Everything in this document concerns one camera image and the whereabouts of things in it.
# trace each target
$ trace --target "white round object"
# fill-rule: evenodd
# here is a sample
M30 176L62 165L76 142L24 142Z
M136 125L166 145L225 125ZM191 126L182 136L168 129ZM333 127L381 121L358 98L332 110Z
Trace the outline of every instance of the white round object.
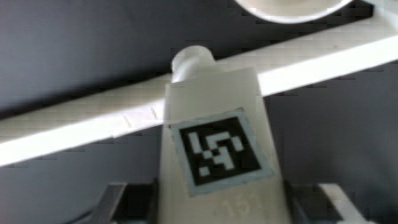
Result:
M301 23L335 12L351 0L236 0L245 10L275 23Z

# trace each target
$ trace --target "white surface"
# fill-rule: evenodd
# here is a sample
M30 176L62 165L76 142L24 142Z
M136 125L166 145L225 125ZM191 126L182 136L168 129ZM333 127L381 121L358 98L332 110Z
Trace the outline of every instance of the white surface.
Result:
M269 126L259 94L257 77L250 69L207 74L166 87L165 125L159 157L159 224L289 224L282 178ZM273 175L211 193L189 197L188 178L175 153L175 136L168 125L243 108L261 153Z
M282 92L398 59L396 14L374 17L218 61L253 67L261 95ZM0 122L0 166L163 123L170 75Z
M337 222L337 224L374 224L372 222L365 221L339 185L319 184L319 187L330 199L339 215L342 217L342 221Z
M335 12L351 0L236 0L245 10L275 23L301 23Z

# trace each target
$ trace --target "white beam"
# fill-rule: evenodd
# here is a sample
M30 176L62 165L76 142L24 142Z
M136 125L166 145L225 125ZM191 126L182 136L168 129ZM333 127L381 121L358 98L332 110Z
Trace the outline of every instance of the white beam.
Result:
M372 18L218 61L225 71L253 67L262 96L398 59L398 19ZM170 75L0 121L0 166L163 123Z

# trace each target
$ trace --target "black background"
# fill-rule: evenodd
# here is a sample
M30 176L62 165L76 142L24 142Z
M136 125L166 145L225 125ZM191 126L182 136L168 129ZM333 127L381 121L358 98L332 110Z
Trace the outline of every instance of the black background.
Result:
M280 25L225 0L0 0L0 117L161 75L191 44L223 58L346 24L360 5ZM396 73L388 64L264 100L287 180L339 183L380 224L398 220ZM63 223L108 182L150 182L157 150L159 127L1 167L0 223Z

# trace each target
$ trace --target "dark ceiling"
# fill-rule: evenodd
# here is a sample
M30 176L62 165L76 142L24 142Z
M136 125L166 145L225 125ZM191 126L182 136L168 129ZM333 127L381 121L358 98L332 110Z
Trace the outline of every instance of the dark ceiling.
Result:
M0 119L168 72L182 47L223 58L371 16L355 1L280 25L232 0L0 0Z

